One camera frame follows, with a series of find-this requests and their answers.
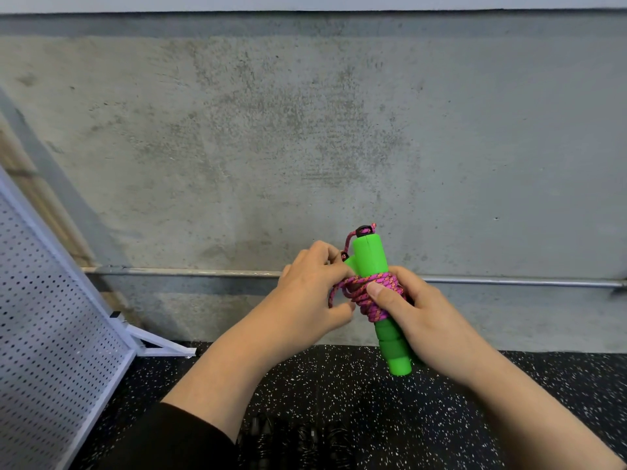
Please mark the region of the person's right forearm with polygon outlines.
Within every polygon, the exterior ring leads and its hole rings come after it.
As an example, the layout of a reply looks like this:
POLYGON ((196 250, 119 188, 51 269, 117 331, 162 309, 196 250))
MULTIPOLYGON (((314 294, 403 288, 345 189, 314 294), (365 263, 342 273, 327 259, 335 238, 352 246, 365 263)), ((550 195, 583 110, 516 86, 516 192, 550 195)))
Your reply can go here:
POLYGON ((497 350, 472 355, 464 384, 487 411, 510 470, 627 470, 622 458, 497 350))

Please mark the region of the black sleeve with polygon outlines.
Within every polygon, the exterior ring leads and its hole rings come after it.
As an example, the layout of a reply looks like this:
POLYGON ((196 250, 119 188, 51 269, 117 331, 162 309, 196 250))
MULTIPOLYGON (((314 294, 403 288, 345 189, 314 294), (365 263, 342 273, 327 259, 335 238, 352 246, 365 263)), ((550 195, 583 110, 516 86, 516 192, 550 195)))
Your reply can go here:
POLYGON ((237 470, 236 445, 217 427, 158 403, 94 470, 237 470))

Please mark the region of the grey metal wall pipe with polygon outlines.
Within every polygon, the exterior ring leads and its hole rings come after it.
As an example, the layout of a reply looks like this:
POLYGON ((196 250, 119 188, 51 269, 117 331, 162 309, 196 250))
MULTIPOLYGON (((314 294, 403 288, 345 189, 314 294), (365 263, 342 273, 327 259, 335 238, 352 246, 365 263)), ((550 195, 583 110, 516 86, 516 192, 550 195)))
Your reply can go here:
MULTIPOLYGON (((182 269, 182 268, 131 268, 131 267, 82 267, 86 275, 99 276, 176 276, 176 277, 237 277, 274 279, 280 271, 252 271, 226 269, 182 269)), ((503 285, 503 286, 547 286, 565 288, 594 288, 606 290, 627 290, 627 278, 546 278, 546 277, 504 277, 504 276, 454 276, 423 275, 423 280, 434 284, 503 285)))

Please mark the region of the black ridged rubber object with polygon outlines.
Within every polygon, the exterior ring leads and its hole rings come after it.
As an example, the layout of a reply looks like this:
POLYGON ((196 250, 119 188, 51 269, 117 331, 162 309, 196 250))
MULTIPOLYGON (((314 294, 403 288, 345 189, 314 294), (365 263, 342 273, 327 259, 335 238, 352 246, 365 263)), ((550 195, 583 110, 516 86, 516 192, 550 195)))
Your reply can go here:
POLYGON ((238 470, 357 470, 349 427, 341 420, 320 428, 259 413, 242 425, 236 454, 238 470))

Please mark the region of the person's left hand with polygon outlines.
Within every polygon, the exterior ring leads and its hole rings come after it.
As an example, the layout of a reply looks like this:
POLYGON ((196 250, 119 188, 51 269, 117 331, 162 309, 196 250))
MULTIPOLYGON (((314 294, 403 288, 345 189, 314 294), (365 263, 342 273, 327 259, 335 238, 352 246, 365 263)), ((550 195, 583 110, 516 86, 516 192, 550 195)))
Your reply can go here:
POLYGON ((327 328, 327 309, 334 307, 329 305, 329 294, 334 285, 352 276, 340 250, 323 241, 314 242, 286 265, 277 287, 258 309, 262 317, 259 331, 269 338, 277 361, 336 330, 327 328))

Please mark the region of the white perforated metal panel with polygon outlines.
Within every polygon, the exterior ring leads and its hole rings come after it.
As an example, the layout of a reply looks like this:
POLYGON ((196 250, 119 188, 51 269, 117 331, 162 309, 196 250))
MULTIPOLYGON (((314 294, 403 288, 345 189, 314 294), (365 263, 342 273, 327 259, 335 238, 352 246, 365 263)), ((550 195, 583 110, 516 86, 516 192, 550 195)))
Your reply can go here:
POLYGON ((195 355, 113 312, 0 166, 0 470, 67 470, 135 357, 195 355))

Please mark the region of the person's right hand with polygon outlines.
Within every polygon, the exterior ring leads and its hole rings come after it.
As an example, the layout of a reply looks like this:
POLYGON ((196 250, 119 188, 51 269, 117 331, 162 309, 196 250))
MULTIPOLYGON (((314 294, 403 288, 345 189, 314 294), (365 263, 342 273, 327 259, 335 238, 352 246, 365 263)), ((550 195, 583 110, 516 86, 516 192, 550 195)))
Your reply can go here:
POLYGON ((470 385, 495 351, 435 286, 408 269, 393 266, 408 302, 408 317, 393 318, 420 360, 459 384, 470 385))

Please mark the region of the person's left forearm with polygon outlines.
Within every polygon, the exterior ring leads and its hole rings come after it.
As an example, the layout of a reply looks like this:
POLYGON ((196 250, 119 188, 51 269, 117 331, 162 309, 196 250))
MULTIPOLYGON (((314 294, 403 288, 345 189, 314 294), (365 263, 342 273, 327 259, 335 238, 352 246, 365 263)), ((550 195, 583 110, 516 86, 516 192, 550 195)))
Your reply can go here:
POLYGON ((260 305, 217 339, 162 402, 235 442, 262 378, 298 352, 300 321, 297 308, 260 305))

